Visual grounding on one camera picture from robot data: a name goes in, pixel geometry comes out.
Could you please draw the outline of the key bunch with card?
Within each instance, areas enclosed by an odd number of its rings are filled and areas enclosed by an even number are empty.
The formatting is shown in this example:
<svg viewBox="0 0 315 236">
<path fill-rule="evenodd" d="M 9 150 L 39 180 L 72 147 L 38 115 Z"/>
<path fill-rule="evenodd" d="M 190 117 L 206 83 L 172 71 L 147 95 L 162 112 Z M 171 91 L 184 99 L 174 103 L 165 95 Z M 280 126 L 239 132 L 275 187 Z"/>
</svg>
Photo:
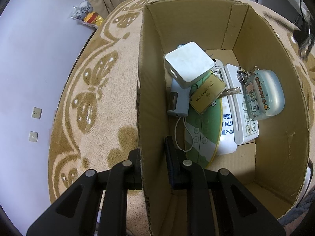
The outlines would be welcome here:
<svg viewBox="0 0 315 236">
<path fill-rule="evenodd" d="M 240 93 L 241 87 L 227 89 L 227 85 L 221 79 L 210 73 L 205 80 L 202 80 L 202 84 L 191 95 L 190 105 L 197 114 L 201 115 L 218 98 Z"/>
</svg>

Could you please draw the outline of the upper wall socket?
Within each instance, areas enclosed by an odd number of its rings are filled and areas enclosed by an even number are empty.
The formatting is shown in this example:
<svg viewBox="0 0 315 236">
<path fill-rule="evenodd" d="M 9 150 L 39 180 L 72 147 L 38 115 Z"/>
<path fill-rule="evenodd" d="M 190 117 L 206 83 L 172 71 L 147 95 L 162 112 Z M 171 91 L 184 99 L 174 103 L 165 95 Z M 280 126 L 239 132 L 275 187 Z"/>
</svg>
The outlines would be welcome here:
<svg viewBox="0 0 315 236">
<path fill-rule="evenodd" d="M 37 107 L 33 107 L 31 117 L 35 118 L 35 119 L 40 119 L 41 115 L 42 115 L 42 109 L 37 108 Z"/>
</svg>

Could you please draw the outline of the yellow oval board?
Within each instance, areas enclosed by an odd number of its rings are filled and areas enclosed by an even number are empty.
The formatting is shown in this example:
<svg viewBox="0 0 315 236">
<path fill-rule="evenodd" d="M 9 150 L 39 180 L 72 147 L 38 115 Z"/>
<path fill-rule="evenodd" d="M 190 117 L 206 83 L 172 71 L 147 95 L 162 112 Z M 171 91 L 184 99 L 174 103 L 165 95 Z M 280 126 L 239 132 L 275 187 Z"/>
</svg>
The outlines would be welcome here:
<svg viewBox="0 0 315 236">
<path fill-rule="evenodd" d="M 222 128 L 222 101 L 213 100 L 206 106 L 202 114 L 196 111 L 195 106 L 200 100 L 209 97 L 208 86 L 220 83 L 221 80 L 214 74 L 207 76 L 193 84 L 191 87 L 190 106 L 185 117 L 185 147 L 189 160 L 206 168 L 214 159 L 221 137 Z"/>
</svg>

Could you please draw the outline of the brown cardboard box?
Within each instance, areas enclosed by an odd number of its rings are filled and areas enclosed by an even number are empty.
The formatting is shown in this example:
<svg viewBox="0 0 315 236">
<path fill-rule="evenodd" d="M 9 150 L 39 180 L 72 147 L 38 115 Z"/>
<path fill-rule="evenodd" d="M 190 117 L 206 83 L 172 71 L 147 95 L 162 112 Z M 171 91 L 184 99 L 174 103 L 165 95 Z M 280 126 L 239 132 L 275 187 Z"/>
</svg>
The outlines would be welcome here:
<svg viewBox="0 0 315 236">
<path fill-rule="evenodd" d="M 246 0 L 140 0 L 138 134 L 149 229 L 186 235 L 185 190 L 163 143 L 204 172 L 228 169 L 279 222 L 314 162 L 314 57 L 287 20 Z"/>
</svg>

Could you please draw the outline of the blue cartoon earphone case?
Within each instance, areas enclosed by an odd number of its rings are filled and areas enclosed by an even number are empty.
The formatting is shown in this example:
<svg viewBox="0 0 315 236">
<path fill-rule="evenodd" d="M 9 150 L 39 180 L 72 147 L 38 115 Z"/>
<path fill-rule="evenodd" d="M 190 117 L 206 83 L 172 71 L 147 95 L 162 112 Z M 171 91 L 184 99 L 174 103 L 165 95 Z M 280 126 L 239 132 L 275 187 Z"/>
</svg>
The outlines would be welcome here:
<svg viewBox="0 0 315 236">
<path fill-rule="evenodd" d="M 247 111 L 252 120 L 264 120 L 283 111 L 283 88 L 273 71 L 259 69 L 257 66 L 245 71 L 239 67 L 237 74 L 243 85 Z"/>
</svg>

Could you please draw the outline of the light blue gadget with strap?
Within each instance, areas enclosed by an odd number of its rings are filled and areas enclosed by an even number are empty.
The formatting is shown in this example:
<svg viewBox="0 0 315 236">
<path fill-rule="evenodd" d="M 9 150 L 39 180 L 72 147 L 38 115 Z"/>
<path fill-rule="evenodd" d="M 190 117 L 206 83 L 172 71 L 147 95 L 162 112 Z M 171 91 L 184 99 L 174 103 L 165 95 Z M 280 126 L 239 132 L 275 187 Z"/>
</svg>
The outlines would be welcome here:
<svg viewBox="0 0 315 236">
<path fill-rule="evenodd" d="M 195 76 L 192 62 L 188 59 L 184 59 L 183 65 L 177 65 L 176 70 L 177 72 L 175 72 L 175 69 L 171 65 L 167 67 L 168 73 L 172 76 L 170 99 L 167 113 L 168 115 L 176 116 L 179 118 L 174 129 L 175 143 L 178 149 L 184 152 L 188 152 L 192 149 L 193 144 L 188 150 L 181 149 L 177 143 L 176 130 L 177 125 L 182 118 L 186 131 L 190 134 L 191 139 L 193 139 L 191 132 L 186 126 L 186 117 L 188 115 L 189 109 L 189 90 L 191 89 L 191 85 L 195 82 Z"/>
</svg>

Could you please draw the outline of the wall socket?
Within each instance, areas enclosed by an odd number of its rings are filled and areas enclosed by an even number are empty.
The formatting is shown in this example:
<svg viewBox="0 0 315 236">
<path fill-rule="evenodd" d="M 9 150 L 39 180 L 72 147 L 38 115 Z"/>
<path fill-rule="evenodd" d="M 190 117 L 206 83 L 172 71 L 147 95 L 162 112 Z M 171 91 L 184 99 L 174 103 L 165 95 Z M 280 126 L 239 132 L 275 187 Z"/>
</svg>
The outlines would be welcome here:
<svg viewBox="0 0 315 236">
<path fill-rule="evenodd" d="M 29 132 L 29 141 L 37 142 L 38 141 L 38 133 L 34 131 Z"/>
<path fill-rule="evenodd" d="M 37 108 L 37 107 L 33 107 L 31 117 L 35 118 L 35 119 L 40 119 L 41 115 L 42 115 L 42 109 Z"/>
</svg>

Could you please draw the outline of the white square box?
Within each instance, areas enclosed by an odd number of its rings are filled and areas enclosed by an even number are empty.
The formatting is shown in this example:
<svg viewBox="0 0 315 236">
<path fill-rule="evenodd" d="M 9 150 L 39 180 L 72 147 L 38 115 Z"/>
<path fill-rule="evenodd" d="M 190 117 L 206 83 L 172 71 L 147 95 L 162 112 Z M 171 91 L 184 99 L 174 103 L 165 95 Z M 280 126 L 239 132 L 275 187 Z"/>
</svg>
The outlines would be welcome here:
<svg viewBox="0 0 315 236">
<path fill-rule="evenodd" d="M 183 89 L 203 78 L 215 63 L 197 43 L 191 41 L 165 55 L 166 69 Z"/>
</svg>

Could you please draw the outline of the lower wall socket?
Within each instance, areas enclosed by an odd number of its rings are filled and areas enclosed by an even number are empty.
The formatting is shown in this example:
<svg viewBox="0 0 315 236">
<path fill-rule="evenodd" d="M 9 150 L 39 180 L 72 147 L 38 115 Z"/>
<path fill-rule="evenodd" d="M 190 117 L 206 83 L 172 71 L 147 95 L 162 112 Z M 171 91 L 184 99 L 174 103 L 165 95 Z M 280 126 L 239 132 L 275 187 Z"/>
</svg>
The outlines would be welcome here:
<svg viewBox="0 0 315 236">
<path fill-rule="evenodd" d="M 38 141 L 38 133 L 34 131 L 29 132 L 29 141 L 37 142 Z"/>
</svg>

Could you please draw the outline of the beige patterned round rug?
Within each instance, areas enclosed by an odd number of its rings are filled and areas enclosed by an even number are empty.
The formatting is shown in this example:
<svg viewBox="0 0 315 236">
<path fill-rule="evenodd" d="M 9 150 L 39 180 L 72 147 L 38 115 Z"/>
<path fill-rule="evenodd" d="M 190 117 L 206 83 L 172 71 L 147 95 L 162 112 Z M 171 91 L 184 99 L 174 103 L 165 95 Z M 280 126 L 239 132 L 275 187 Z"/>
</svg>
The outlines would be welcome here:
<svg viewBox="0 0 315 236">
<path fill-rule="evenodd" d="M 137 104 L 141 23 L 131 9 L 138 1 L 125 1 L 109 14 L 68 78 L 50 143 L 48 177 L 52 201 L 86 170 L 110 169 L 126 160 L 130 150 L 140 150 Z M 292 35 L 295 26 L 287 20 L 283 28 L 296 44 Z M 307 177 L 306 173 L 294 207 L 313 188 L 314 177 Z M 130 190 L 127 200 L 127 229 L 134 235 L 152 235 L 143 177 L 142 189 Z"/>
</svg>

